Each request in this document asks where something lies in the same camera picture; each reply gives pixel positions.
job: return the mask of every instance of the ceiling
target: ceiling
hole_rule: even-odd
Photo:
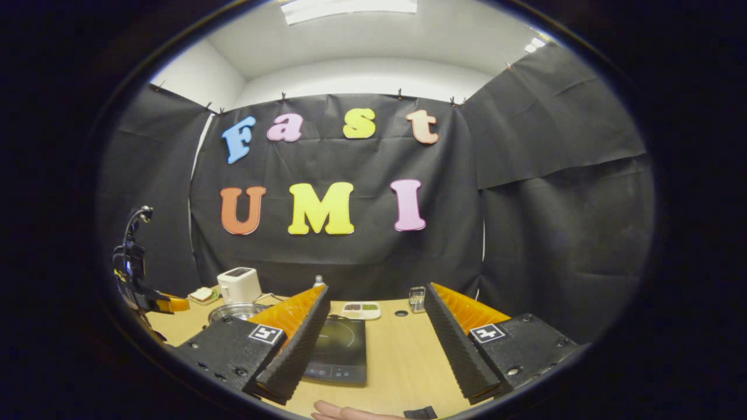
[[[537,33],[478,0],[418,0],[415,15],[351,13],[288,26],[269,0],[215,31],[208,42],[247,80],[340,58],[410,58],[497,75]]]

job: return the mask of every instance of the human hand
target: human hand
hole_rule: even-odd
[[[314,408],[319,413],[312,413],[314,420],[406,420],[404,417],[387,414],[374,414],[350,407],[337,407],[326,401],[317,401]]]

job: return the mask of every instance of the table surface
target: table surface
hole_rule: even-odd
[[[273,297],[257,301],[265,305],[278,302]],[[167,338],[167,344],[178,346],[199,333],[208,324],[208,313],[223,304],[222,298],[207,306],[190,302],[187,311],[174,315],[150,312],[148,319],[153,329]],[[428,315],[411,313],[407,299],[379,300],[378,304],[381,318],[366,321],[368,366],[364,386],[323,383],[304,377],[285,406],[263,401],[308,418],[318,400],[394,416],[432,406],[441,418],[472,407],[462,397]],[[343,305],[344,302],[333,300],[330,313],[340,315]],[[394,313],[399,310],[408,315],[396,316]]]

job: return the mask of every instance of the ceiling light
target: ceiling light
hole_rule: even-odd
[[[295,0],[280,5],[288,25],[325,16],[356,12],[414,14],[418,0]]]
[[[532,38],[532,45],[534,45],[535,47],[539,48],[541,46],[545,46],[545,43],[542,40],[540,40],[539,38]]]

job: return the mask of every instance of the black curtain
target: black curtain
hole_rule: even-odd
[[[108,139],[96,188],[96,225],[102,258],[123,241],[131,210],[154,208],[135,234],[146,249],[146,283],[185,297],[202,283],[190,245],[190,175],[209,112],[148,85],[123,112]]]
[[[370,138],[348,139],[344,115],[371,108],[376,131]],[[424,109],[437,119],[431,145],[416,141],[405,116]],[[303,117],[301,137],[271,141],[267,130],[281,114]],[[222,133],[248,116],[249,152],[233,164]],[[321,274],[332,299],[381,300],[407,296],[407,288],[435,281],[474,295],[480,272],[482,215],[474,150],[464,119],[446,102],[374,94],[321,95],[251,105],[216,117],[205,138],[192,181],[193,240],[200,277],[237,266],[257,268],[263,291],[295,294]],[[417,179],[419,231],[398,232],[398,179]],[[289,187],[309,183],[319,200],[334,182],[354,186],[350,195],[350,235],[310,231],[291,235],[294,198]],[[262,186],[256,231],[233,235],[221,226],[223,188]],[[237,219],[246,220],[249,199],[242,194]]]
[[[634,293],[654,214],[651,165],[614,92],[550,43],[462,106],[477,151],[480,299],[579,342]]]

